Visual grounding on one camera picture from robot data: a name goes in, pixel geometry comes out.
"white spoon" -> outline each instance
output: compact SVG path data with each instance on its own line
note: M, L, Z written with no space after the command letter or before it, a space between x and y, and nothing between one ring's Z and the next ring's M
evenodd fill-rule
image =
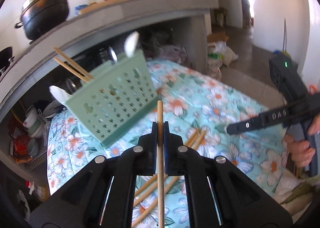
M68 94L64 89L57 86L50 86L49 91L53 95L53 97L62 105L65 105L65 102L72 97L72 95Z
M134 56L134 52L137 47L139 39L139 33L137 31L131 33L127 39L124 41L124 51L128 58L132 58Z

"pot handle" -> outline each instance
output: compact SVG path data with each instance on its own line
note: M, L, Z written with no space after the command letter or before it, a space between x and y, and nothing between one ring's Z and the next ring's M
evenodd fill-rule
M16 29L19 29L19 28L21 28L23 26L23 23L22 22L18 22L18 23L16 23L15 25L14 25L14 27L16 28Z

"floral tablecloth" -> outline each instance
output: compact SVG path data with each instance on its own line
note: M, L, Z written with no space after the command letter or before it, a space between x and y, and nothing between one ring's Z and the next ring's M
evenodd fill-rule
M265 108L235 89L173 62L151 61L148 68L157 92L162 96L164 120L169 122L170 132L180 135L186 142L195 128L205 129L205 139L198 149L201 155L226 156L265 192L273 195L287 161L287 152L281 143L285 130L274 126L236 136L225 131L229 123L243 121ZM68 110L55 116L48 141L47 175L51 194L97 155L118 156L136 145L141 135L151 132L153 121L156 121L156 110L105 148ZM138 176L137 188L149 178ZM155 198L156 191L134 208L132 219L141 215ZM165 215L166 225L170 227L189 225L183 177L165 197ZM138 227L156 226L155 208Z

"stack of bowls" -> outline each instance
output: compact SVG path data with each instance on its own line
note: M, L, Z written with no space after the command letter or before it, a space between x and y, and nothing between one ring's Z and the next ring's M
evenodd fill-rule
M31 138L38 139L44 131L44 123L41 121L37 109L32 105L26 112L26 119L23 126L28 130Z

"chopstick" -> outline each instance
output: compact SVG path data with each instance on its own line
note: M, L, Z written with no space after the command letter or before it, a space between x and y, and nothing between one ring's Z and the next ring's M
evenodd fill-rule
M197 139L196 143L192 146L194 150L197 150L199 148L202 140L204 139L205 134L206 134L205 130L201 131L199 138ZM175 176L170 180L170 182L164 188L165 194L168 193L168 191L175 184L175 182L177 182L178 179L179 179L179 176ZM133 228L137 226L151 212L151 210L156 207L157 203L158 203L158 199L155 199L150 204L150 206L135 221L132 222L131 227Z
M199 129L196 129L195 131L194 131L194 133L190 136L190 138L188 139L188 141L184 144L185 146L188 146L188 147L190 147L193 143L194 143L194 141L196 140L196 138L197 138L197 135L198 135L198 132L199 132ZM167 177L168 177L168 175L164 175L164 180L166 180L167 179ZM157 174L156 175L154 175L150 180L153 180L153 181L155 181L157 179ZM145 183L143 186L141 186L141 188L142 187L144 187L143 189L146 189L148 186L145 186L147 183ZM158 184L155 182L155 183L153 183L141 196L139 196L139 198L137 198L134 202L133 202L133 207L136 207L139 203L141 203L143 200L145 200L156 188L157 188L157 186L158 186Z
M78 72L76 72L74 69L70 68L66 63L62 62L58 58L53 58L56 62L58 62L61 66L63 66L66 70L70 71L73 75L77 76L79 79L83 80L84 82L88 83L89 79L80 75Z
M52 47L56 53L60 54L62 58L64 58L71 66L73 66L76 70L78 70L82 75L84 75L87 79L93 80L93 76L87 72L83 67L81 67L78 63L76 63L72 58L69 58L65 55L60 49L57 47Z
M195 131L193 132L193 134L190 136L190 138L185 142L185 146L190 147L195 139L197 138L199 129L195 129ZM144 183L135 193L134 196L138 196L139 194L141 194L148 186L150 186L153 182L155 182L158 178L158 174L154 175L152 178L150 178L146 183Z
M158 226L164 228L164 152L163 152L163 102L158 101Z

